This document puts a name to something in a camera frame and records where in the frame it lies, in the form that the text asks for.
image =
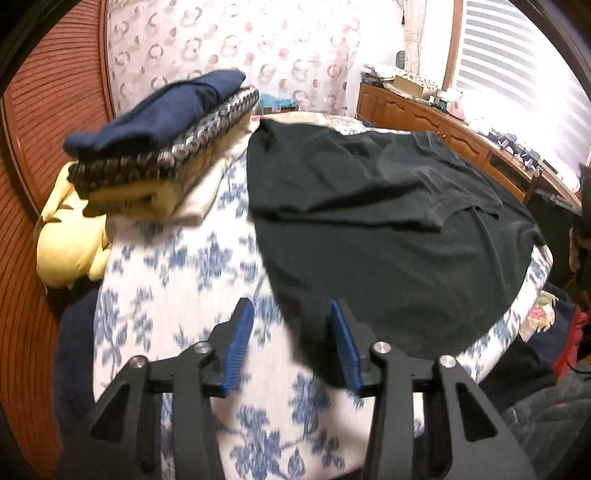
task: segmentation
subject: blue floral pattern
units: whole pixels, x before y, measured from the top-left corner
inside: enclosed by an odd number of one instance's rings
[[[339,131],[364,128],[339,118]],[[271,291],[254,226],[246,214],[246,155],[225,173],[200,226],[137,223],[112,245],[95,313],[94,386],[98,398],[134,355],[178,355],[227,321],[241,297],[252,300],[255,324],[239,387],[214,399],[217,439],[228,480],[327,480],[361,466],[373,398],[324,385],[303,365]],[[459,362],[480,381],[516,337],[551,267],[544,247],[514,304]],[[415,435],[423,431],[415,394]],[[163,396],[161,461],[174,479],[172,396]]]

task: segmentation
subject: black t-shirt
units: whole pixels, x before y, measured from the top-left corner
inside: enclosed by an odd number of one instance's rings
[[[501,208],[482,173],[428,132],[342,135],[263,119],[248,157],[252,210],[283,220],[440,230],[467,207]]]
[[[427,132],[263,120],[247,175],[275,298],[337,385],[332,299],[411,356],[457,355],[508,310],[543,242],[510,192]]]

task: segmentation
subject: wooden headboard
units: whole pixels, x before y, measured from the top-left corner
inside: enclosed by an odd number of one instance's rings
[[[106,0],[82,0],[37,45],[2,98],[0,402],[26,460],[49,476],[59,454],[51,411],[58,319],[35,271],[33,227],[68,161],[64,136],[113,118]]]

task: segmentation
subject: window blind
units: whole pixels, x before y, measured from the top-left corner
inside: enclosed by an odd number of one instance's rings
[[[469,116],[514,133],[563,177],[589,161],[589,99],[550,41],[508,0],[464,1],[453,86],[464,92]]]

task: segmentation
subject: gray blanket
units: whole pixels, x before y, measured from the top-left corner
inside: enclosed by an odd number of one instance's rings
[[[539,390],[502,413],[541,480],[559,465],[591,417],[591,365],[581,363],[577,369],[589,375],[570,372],[555,387]]]

